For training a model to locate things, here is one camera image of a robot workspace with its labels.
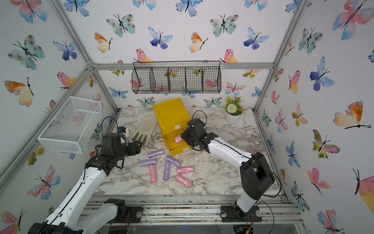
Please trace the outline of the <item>purple roll upright centre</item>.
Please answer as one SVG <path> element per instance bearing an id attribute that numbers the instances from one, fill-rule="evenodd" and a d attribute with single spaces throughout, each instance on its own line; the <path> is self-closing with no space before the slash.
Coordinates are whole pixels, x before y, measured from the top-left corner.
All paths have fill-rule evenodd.
<path id="1" fill-rule="evenodd" d="M 169 181 L 170 170 L 171 170 L 171 163 L 169 161 L 166 161 L 165 166 L 164 166 L 164 175 L 163 175 L 163 180 L 164 181 Z"/>

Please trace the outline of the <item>purple roll upper left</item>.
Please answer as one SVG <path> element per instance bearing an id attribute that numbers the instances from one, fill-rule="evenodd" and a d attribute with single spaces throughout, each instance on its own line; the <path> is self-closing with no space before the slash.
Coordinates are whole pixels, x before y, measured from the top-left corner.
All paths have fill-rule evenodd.
<path id="1" fill-rule="evenodd" d="M 149 159 L 152 159 L 152 158 L 155 158 L 155 157 L 158 157 L 158 156 L 162 156 L 162 155 L 164 155 L 164 150 L 163 149 L 159 149 L 159 150 L 147 153 L 147 157 Z"/>

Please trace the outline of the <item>white mesh wall basket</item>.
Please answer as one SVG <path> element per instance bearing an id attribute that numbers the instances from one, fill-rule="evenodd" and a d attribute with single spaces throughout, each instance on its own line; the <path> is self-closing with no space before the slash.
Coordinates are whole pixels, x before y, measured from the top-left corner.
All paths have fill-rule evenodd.
<path id="1" fill-rule="evenodd" d="M 37 137 L 49 151 L 83 154 L 102 113 L 97 100 L 70 96 Z"/>

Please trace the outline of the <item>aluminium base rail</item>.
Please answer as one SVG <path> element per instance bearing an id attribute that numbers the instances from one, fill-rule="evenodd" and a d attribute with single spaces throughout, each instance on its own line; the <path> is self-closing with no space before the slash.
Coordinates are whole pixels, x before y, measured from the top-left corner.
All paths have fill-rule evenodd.
<path id="1" fill-rule="evenodd" d="M 74 222 L 98 212 L 108 199 L 119 199 L 125 202 L 130 212 L 132 225 L 167 225 L 167 224 L 233 224 L 245 225 L 246 219 L 234 218 L 229 220 L 223 215 L 228 208 L 233 209 L 239 195 L 93 195 L 88 201 L 81 202 L 77 207 L 63 205 L 60 210 L 65 212 L 64 217 Z M 272 229 L 277 224 L 290 224 L 296 233 L 305 234 L 300 211 L 295 204 L 286 203 L 283 197 L 264 197 L 257 203 L 261 216 L 254 216 L 256 225 L 269 224 Z M 136 217 L 135 209 L 142 212 L 140 218 Z"/>

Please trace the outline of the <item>pink roll bottom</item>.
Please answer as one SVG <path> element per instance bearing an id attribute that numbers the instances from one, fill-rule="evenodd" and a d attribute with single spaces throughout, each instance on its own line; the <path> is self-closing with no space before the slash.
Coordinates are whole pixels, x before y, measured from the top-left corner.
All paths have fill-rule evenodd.
<path id="1" fill-rule="evenodd" d="M 191 189 L 193 187 L 193 182 L 182 175 L 177 175 L 176 181 L 184 185 L 186 188 Z"/>

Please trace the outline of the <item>white pot with green plant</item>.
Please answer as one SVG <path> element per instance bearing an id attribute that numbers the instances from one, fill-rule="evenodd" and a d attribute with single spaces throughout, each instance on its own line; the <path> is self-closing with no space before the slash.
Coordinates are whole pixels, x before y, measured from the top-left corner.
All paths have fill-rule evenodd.
<path id="1" fill-rule="evenodd" d="M 226 98 L 226 106 L 225 106 L 225 119 L 229 124 L 235 124 L 240 117 L 243 116 L 243 107 L 241 105 L 241 98 L 240 97 L 229 97 Z"/>

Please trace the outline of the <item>pink roll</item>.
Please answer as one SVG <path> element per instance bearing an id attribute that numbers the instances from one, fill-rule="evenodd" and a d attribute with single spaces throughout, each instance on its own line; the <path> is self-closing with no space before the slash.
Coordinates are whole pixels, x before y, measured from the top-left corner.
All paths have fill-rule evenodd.
<path id="1" fill-rule="evenodd" d="M 176 181 L 184 185 L 186 188 L 191 189 L 193 187 L 193 182 L 182 175 L 177 175 Z"/>
<path id="2" fill-rule="evenodd" d="M 181 138 L 181 135 L 178 135 L 174 138 L 174 142 L 179 145 L 180 143 L 182 143 L 183 139 Z"/>
<path id="3" fill-rule="evenodd" d="M 176 171 L 177 171 L 177 174 L 179 175 L 185 175 L 185 174 L 193 173 L 194 167 L 193 166 L 178 167 Z"/>
<path id="4" fill-rule="evenodd" d="M 157 183 L 158 182 L 157 165 L 156 164 L 150 165 L 149 170 L 150 170 L 151 183 Z"/>

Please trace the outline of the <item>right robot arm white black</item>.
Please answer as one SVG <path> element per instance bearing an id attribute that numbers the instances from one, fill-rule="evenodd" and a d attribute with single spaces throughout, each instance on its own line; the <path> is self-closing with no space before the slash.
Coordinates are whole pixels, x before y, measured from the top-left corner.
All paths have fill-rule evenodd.
<path id="1" fill-rule="evenodd" d="M 247 214 L 276 182 L 276 178 L 263 154 L 240 150 L 217 134 L 208 133 L 204 126 L 200 119 L 192 119 L 181 138 L 192 149 L 216 155 L 239 170 L 243 193 L 234 207 L 240 213 Z"/>

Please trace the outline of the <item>purple roll angled centre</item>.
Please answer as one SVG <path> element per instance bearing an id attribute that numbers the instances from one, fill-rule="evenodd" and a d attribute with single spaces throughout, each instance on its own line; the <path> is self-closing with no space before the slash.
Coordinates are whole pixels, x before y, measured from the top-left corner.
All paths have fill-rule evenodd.
<path id="1" fill-rule="evenodd" d="M 173 166 L 175 166 L 177 168 L 182 166 L 182 162 L 179 161 L 179 160 L 177 160 L 177 159 L 175 159 L 172 156 L 166 156 L 165 161 L 171 163 Z"/>

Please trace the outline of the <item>yellow three-drawer box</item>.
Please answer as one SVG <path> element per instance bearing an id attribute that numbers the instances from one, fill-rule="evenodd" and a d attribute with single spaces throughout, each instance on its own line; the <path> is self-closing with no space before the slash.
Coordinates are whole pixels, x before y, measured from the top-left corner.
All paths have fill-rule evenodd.
<path id="1" fill-rule="evenodd" d="M 155 104 L 153 108 L 170 155 L 174 157 L 191 149 L 183 140 L 179 144 L 175 142 L 175 138 L 187 129 L 187 123 L 191 120 L 182 101 L 176 98 Z"/>

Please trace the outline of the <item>beige green work glove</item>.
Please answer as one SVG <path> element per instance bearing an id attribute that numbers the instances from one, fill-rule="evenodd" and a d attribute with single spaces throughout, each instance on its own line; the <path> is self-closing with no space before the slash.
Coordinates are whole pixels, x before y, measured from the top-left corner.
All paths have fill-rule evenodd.
<path id="1" fill-rule="evenodd" d="M 137 129 L 132 133 L 131 141 L 141 141 L 143 146 L 148 146 L 156 124 L 156 118 L 144 117 Z"/>

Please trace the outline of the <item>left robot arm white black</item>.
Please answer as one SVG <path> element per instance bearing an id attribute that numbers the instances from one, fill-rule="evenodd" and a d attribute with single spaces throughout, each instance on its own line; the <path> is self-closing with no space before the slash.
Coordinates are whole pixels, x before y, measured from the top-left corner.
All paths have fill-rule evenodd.
<path id="1" fill-rule="evenodd" d="M 140 154 L 142 142 L 123 144 L 114 155 L 92 157 L 82 175 L 63 202 L 43 223 L 34 223 L 30 234 L 94 234 L 108 223 L 130 224 L 131 213 L 121 199 L 107 199 L 101 207 L 80 220 L 80 216 L 95 190 L 127 156 Z"/>

